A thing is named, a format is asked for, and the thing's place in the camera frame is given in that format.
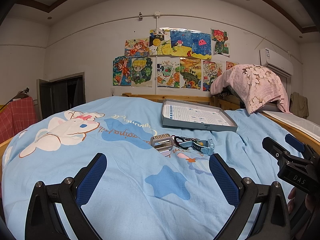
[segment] wooden bed rail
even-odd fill
[[[227,102],[225,100],[219,99],[218,97],[197,97],[197,96],[176,96],[176,95],[133,95],[132,93],[123,93],[123,97],[136,97],[145,98],[153,102],[163,102],[165,99],[175,99],[188,101],[192,103],[205,104],[209,106],[220,107],[223,110],[237,110],[240,108],[239,105]]]
[[[175,96],[175,95],[133,95],[132,93],[123,93],[122,97],[135,97],[145,98],[153,102],[163,102],[165,99],[175,99],[188,101],[193,103],[205,103],[206,105],[213,106],[213,98],[210,97],[196,97],[196,96]]]
[[[0,179],[2,178],[2,157],[13,137],[0,144]]]
[[[282,122],[271,115],[268,115],[266,113],[262,113],[265,117],[269,118],[270,120],[276,122],[279,124],[282,128],[286,129],[289,133],[291,133],[295,138],[297,138],[299,141],[310,145],[318,154],[320,154],[320,142],[318,142],[316,139],[312,138],[305,132],[285,123]]]

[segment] white bunny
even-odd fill
[[[82,113],[68,110],[64,112],[67,119],[53,117],[47,129],[41,129],[36,135],[35,141],[25,148],[19,157],[23,158],[35,151],[36,148],[44,151],[56,151],[61,144],[76,145],[82,142],[86,134],[97,129],[100,123],[95,118],[103,117],[99,113]]]

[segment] blue star print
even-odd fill
[[[185,187],[186,181],[180,172],[174,172],[167,165],[164,165],[158,174],[145,178],[145,182],[152,185],[155,197],[162,198],[174,193],[184,200],[189,200],[190,193]]]

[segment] human hand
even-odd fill
[[[288,195],[288,199],[290,199],[290,201],[288,202],[288,211],[289,214],[292,212],[293,208],[294,208],[294,197],[296,195],[296,187],[294,187],[289,195]],[[312,212],[314,207],[316,206],[316,197],[307,194],[306,198],[305,198],[305,204],[306,204],[306,208]]]

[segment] red plaid cloth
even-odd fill
[[[37,122],[32,97],[10,102],[0,113],[0,143]]]

